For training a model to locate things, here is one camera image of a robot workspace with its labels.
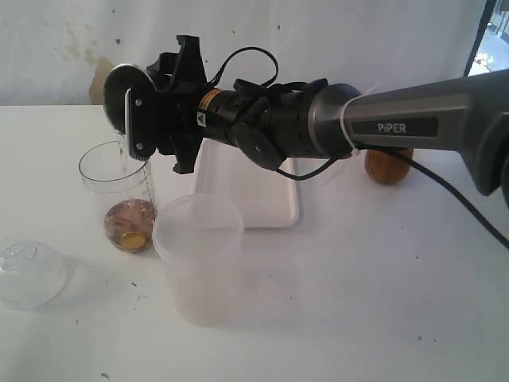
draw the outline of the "white wall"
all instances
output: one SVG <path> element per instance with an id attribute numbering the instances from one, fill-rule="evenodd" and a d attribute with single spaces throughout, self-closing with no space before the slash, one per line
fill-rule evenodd
<path id="1" fill-rule="evenodd" d="M 259 45 L 279 59 L 280 81 L 326 76 L 360 90 L 381 82 L 386 90 L 447 79 L 463 73 L 484 3 L 2 0 L 0 104 L 89 103 L 98 66 L 99 78 L 108 61 L 150 64 L 159 52 L 178 50 L 178 33 L 201 37 L 209 78 L 234 49 Z M 272 70 L 246 53 L 222 85 L 237 76 L 262 82 Z"/>

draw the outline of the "black wire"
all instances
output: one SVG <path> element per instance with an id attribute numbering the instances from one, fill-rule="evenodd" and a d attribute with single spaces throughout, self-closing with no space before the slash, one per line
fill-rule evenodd
<path id="1" fill-rule="evenodd" d="M 230 62 L 230 60 L 235 57 L 236 55 L 238 55 L 239 53 L 242 53 L 242 52 L 246 52 L 248 50 L 254 50 L 256 52 L 261 52 L 261 53 L 264 53 L 267 57 L 270 58 L 270 60 L 272 60 L 272 62 L 274 63 L 274 67 L 276 68 L 276 74 L 274 74 L 274 76 L 264 82 L 261 86 L 266 88 L 267 86 L 269 86 L 270 84 L 272 84 L 277 78 L 278 78 L 278 74 L 279 74 L 279 64 L 278 64 L 278 60 L 276 60 L 276 57 L 274 57 L 272 55 L 272 53 L 266 51 L 265 49 L 262 49 L 262 48 L 259 48 L 258 46 L 246 46 L 244 48 L 241 48 L 239 50 L 235 50 L 225 61 L 224 63 L 221 65 L 221 68 L 220 70 L 216 73 L 216 75 L 214 76 L 214 78 L 212 78 L 208 83 L 212 86 L 217 86 L 217 84 L 221 81 L 221 77 L 223 76 L 223 73 L 224 73 L 224 69 L 226 69 L 226 66 L 228 65 L 228 62 Z"/>
<path id="2" fill-rule="evenodd" d="M 416 161 L 407 158 L 405 155 L 400 154 L 398 151 L 380 149 L 370 147 L 371 150 L 377 150 L 382 153 L 388 154 L 391 157 L 397 158 L 402 162 L 414 167 L 416 170 L 420 171 L 427 177 L 433 179 L 436 183 L 447 189 L 481 224 L 488 232 L 490 232 L 495 239 L 497 239 L 506 249 L 509 250 L 509 240 L 498 231 L 493 224 L 491 224 L 480 212 L 474 207 L 474 205 L 462 194 L 458 191 L 453 185 L 451 185 L 448 181 L 446 181 L 440 175 L 437 175 L 433 171 L 425 168 L 423 165 L 417 163 Z"/>
<path id="3" fill-rule="evenodd" d="M 336 162 L 337 159 L 329 159 L 326 163 L 324 163 L 322 166 L 318 167 L 316 170 L 314 170 L 311 173 L 307 173 L 306 175 L 293 175 L 292 173 L 286 173 L 283 170 L 277 169 L 276 173 L 279 173 L 283 177 L 287 177 L 289 179 L 292 179 L 293 181 L 307 181 L 308 179 L 311 179 L 312 177 L 317 176 L 319 173 L 323 173 L 328 169 L 330 166 Z"/>

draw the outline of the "white tabletop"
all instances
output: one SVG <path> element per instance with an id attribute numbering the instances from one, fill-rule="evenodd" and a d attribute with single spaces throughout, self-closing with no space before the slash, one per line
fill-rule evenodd
<path id="1" fill-rule="evenodd" d="M 0 306 L 2 382 L 507 380 L 509 254 L 421 174 L 383 187 L 355 158 L 302 183 L 294 228 L 246 234 L 242 317 L 203 329 L 177 316 L 153 251 L 101 231 L 77 162 L 113 137 L 101 107 L 0 107 L 0 233 L 74 264 L 46 306 Z M 509 233 L 500 191 L 477 194 L 457 154 L 416 159 Z M 173 163 L 153 158 L 160 204 L 192 191 Z"/>

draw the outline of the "robotic arm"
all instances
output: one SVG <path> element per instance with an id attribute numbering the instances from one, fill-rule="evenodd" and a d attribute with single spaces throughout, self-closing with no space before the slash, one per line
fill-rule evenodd
<path id="1" fill-rule="evenodd" d="M 343 105 L 359 95 L 347 84 L 235 82 L 216 88 L 229 57 L 207 82 L 198 37 L 178 36 L 179 53 L 162 53 L 146 70 L 115 68 L 104 85 L 106 115 L 125 134 L 130 156 L 175 155 L 191 173 L 203 138 L 238 147 L 277 170 L 286 158 L 344 158 L 352 148 L 341 127 Z M 267 54 L 276 65 L 270 53 Z M 509 70 L 367 95 L 344 111 L 359 148 L 428 148 L 461 154 L 483 195 L 502 186 L 509 204 Z"/>

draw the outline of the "clear plastic cup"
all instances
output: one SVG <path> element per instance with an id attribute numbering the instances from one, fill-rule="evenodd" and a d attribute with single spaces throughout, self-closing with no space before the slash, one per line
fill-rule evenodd
<path id="1" fill-rule="evenodd" d="M 49 301 L 67 281 L 60 253 L 23 236 L 0 241 L 0 300 L 12 310 L 31 310 Z"/>
<path id="2" fill-rule="evenodd" d="M 129 253 L 150 248 L 157 214 L 150 163 L 112 141 L 87 151 L 79 169 L 109 241 Z"/>
<path id="3" fill-rule="evenodd" d="M 173 301 L 183 318 L 210 326 L 236 312 L 243 232 L 239 210 L 212 195 L 183 197 L 158 213 L 153 245 L 164 261 Z"/>

